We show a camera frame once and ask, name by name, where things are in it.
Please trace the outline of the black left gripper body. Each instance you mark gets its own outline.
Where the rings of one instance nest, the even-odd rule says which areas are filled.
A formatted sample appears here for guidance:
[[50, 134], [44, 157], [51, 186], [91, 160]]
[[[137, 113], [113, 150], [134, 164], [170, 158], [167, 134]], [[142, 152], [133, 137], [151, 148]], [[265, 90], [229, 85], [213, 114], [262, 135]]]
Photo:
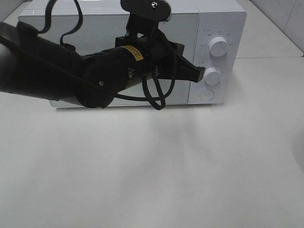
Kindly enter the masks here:
[[133, 46], [143, 52], [143, 55], [158, 67], [158, 78], [160, 79], [172, 79], [173, 55], [175, 55], [177, 58], [175, 79], [185, 80], [181, 68], [181, 58], [185, 46], [169, 41], [162, 31], [157, 30], [154, 41], [149, 41], [145, 36], [140, 38], [122, 36], [115, 39], [116, 47], [126, 45]]

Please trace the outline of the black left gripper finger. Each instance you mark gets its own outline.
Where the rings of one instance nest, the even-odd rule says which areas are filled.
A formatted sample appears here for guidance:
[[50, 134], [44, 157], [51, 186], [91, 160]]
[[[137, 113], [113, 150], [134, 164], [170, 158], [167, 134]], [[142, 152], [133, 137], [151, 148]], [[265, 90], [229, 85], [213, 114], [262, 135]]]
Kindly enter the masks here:
[[195, 66], [184, 57], [177, 57], [176, 79], [198, 83], [203, 79], [206, 68]]

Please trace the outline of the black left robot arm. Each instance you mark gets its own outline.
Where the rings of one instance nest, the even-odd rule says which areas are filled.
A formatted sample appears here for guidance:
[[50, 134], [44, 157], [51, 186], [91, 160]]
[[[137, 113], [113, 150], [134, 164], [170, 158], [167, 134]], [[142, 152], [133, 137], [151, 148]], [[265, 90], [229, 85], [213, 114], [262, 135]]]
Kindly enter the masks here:
[[20, 22], [0, 24], [0, 90], [88, 108], [105, 108], [115, 98], [148, 102], [157, 110], [173, 91], [160, 80], [199, 82], [205, 68], [183, 56], [184, 46], [158, 30], [147, 37], [118, 37], [115, 47], [79, 55]]

